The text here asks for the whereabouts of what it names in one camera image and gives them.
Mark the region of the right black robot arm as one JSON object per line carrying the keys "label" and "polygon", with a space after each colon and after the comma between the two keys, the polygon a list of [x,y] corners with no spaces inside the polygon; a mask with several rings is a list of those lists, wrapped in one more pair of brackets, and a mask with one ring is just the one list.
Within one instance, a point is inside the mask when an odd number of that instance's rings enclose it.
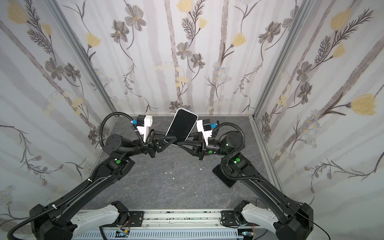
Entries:
{"label": "right black robot arm", "polygon": [[246,136],[233,123],[204,124],[177,146],[202,160],[205,156],[219,155],[221,162],[213,173],[231,188],[240,181],[254,192],[266,208],[242,201],[234,209],[238,223],[259,225],[274,232],[279,240],[305,240],[317,224],[310,205],[292,200],[264,178],[241,151],[246,147]]}

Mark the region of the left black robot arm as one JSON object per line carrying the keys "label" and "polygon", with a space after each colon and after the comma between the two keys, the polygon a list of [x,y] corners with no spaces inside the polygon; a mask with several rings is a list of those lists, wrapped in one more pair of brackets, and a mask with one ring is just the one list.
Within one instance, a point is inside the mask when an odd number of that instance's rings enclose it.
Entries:
{"label": "left black robot arm", "polygon": [[[131,142],[121,136],[111,135],[104,143],[104,126],[113,116],[123,116],[129,119],[138,139]],[[164,151],[177,139],[175,136],[166,136],[164,133],[156,133],[151,130],[147,141],[144,142],[136,123],[137,120],[122,112],[108,114],[100,124],[99,141],[102,150],[109,157],[98,164],[90,176],[68,194],[45,207],[35,206],[30,212],[30,217],[14,226],[8,232],[7,238],[15,240],[15,232],[23,226],[31,224],[32,232],[38,240],[71,240],[75,236],[75,230],[79,228],[79,225],[71,221],[72,218],[101,191],[130,172],[135,164],[130,158],[131,156],[145,154],[154,158],[156,153]]]}

